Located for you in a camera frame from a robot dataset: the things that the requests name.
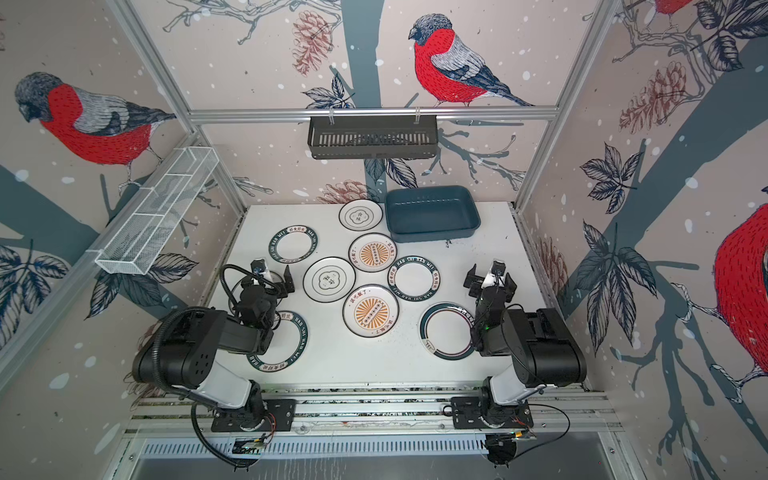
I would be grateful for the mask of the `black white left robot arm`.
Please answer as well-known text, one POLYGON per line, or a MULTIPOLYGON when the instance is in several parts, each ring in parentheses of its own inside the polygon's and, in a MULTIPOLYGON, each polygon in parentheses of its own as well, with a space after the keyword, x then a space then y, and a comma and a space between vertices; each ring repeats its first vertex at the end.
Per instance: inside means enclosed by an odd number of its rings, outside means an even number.
POLYGON ((276 431, 280 426, 261 386, 223 366, 216 355, 268 351, 280 323, 277 307, 295 291, 290 268, 272 274, 262 260, 252 261, 249 270, 226 264, 219 281, 228 308, 194 306, 167 315, 136 354, 131 375, 211 409, 214 431, 276 431))

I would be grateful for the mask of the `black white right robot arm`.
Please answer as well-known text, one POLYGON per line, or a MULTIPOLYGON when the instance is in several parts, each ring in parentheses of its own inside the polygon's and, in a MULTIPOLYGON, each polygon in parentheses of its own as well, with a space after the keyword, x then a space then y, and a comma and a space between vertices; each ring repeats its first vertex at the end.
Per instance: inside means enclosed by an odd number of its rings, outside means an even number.
POLYGON ((476 300, 471 345, 483 357, 511 359, 504 371, 483 381, 479 419, 491 428, 521 425, 530 397, 583 383, 587 363, 557 310, 528 312, 513 302, 517 284, 504 263, 495 261, 484 276, 476 270, 463 282, 476 300))

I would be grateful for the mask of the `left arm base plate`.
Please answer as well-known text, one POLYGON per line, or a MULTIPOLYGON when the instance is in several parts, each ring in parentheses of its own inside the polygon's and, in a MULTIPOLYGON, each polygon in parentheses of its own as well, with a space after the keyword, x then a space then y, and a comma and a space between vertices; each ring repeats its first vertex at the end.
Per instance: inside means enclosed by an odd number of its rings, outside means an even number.
POLYGON ((239 409, 215 409, 211 430, 216 433, 288 432, 296 406, 293 399, 267 399, 239 409))

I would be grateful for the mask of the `green red rim plate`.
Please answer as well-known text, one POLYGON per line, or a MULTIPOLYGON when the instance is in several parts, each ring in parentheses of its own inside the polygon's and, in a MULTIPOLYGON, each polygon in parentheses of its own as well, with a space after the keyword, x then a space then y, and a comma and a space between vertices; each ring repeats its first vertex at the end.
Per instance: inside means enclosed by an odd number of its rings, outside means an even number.
POLYGON ((421 316, 419 337, 430 354, 441 360, 459 361, 475 349, 471 333, 474 317, 466 308, 451 302, 431 305, 421 316))

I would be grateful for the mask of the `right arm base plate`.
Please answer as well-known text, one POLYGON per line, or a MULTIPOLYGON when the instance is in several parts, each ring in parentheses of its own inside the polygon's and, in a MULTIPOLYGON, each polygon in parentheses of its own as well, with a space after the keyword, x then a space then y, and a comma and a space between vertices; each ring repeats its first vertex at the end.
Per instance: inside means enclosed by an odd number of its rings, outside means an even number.
POLYGON ((527 404, 498 405, 480 396, 456 396, 449 405, 457 430, 530 429, 534 425, 527 404))

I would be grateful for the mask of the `white plate black flower outline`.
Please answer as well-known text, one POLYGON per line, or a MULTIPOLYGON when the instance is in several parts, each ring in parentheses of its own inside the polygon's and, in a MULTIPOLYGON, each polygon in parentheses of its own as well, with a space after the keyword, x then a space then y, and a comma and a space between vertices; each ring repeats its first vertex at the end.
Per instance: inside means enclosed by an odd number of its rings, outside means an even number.
POLYGON ((383 209, 378 203, 358 199, 346 203, 339 211, 338 219, 347 230, 364 232, 376 227, 383 216, 383 209))

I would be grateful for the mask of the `orange sunburst plate front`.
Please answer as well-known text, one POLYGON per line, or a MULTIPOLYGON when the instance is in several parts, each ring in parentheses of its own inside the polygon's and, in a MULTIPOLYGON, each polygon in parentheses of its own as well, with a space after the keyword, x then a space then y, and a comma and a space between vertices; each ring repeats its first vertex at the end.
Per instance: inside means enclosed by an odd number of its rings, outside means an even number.
POLYGON ((387 334, 397 323, 400 305, 397 297, 386 287, 366 284, 346 297, 342 319, 347 329, 362 338, 387 334))

